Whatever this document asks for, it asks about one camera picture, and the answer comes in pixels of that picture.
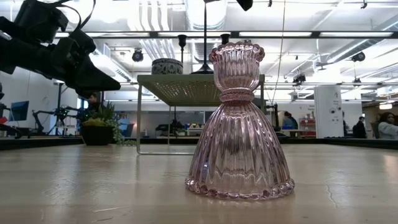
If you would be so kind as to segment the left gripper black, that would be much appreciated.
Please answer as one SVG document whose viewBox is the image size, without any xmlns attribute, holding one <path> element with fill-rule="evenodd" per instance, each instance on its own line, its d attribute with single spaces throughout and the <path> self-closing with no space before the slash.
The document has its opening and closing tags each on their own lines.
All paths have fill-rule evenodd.
<svg viewBox="0 0 398 224">
<path fill-rule="evenodd" d="M 76 89 L 82 98 L 97 98 L 97 91 L 120 89 L 118 81 L 95 67 L 91 61 L 89 54 L 95 51 L 96 46 L 82 30 L 73 31 L 50 48 L 50 71 L 46 78 L 64 82 L 66 86 Z"/>
</svg>

